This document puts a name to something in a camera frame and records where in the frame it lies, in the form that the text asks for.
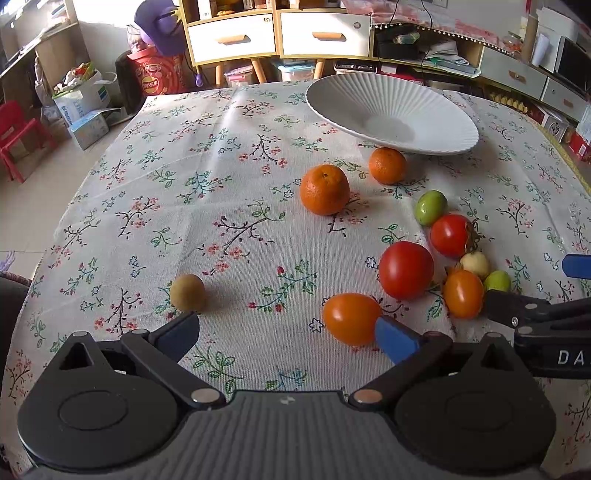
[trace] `yellow fruit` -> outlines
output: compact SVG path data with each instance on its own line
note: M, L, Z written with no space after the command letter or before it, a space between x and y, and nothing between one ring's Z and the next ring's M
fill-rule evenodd
M197 275L181 275L170 286L170 303L182 312L200 312L205 300L205 285Z

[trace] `orange tomato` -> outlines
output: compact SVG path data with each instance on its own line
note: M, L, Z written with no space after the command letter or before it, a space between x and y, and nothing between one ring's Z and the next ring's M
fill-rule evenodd
M371 176L384 185L393 185L404 178L407 162L404 155L393 148L380 147L369 158Z
M472 319L482 309L484 286L474 273L456 270L447 276L443 300L450 313L460 319Z
M361 293L335 295L322 308L322 320L329 332L350 346L367 345L375 340L375 322L381 314L378 302Z
M332 215L349 201L349 182L345 173L334 165L318 165L301 179L300 200L316 215Z

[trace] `small green fruit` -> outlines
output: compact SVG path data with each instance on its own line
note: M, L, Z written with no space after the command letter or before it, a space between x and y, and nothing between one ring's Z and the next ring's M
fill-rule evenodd
M431 226L447 209L447 198L438 190L423 193L414 208L414 217L423 226Z
M484 289L509 291L511 289L511 277L502 270L495 270L484 281Z

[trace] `drawer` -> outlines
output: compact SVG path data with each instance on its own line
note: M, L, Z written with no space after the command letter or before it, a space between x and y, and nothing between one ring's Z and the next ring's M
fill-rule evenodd
M584 98L551 78L548 78L541 100L546 105L550 105L559 112L574 118L577 122L583 118L585 108L587 108L587 102Z
M216 20L188 31L195 63L275 53L271 14Z
M502 85L539 99L546 75L496 50L485 48L480 64L481 75Z
M367 15L281 14L283 55L368 57L369 22Z

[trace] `metal screw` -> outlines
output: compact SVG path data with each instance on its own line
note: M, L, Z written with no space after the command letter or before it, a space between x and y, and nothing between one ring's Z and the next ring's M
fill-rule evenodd
M363 388L353 394L353 398L359 403L377 403L383 399L383 395L373 388Z
M533 331L534 331L534 329L532 327L528 327L528 326L519 327L517 329L517 333L519 333L520 335L529 335Z
M220 392L213 388L199 388L191 392L191 399L197 403L213 403L220 397Z

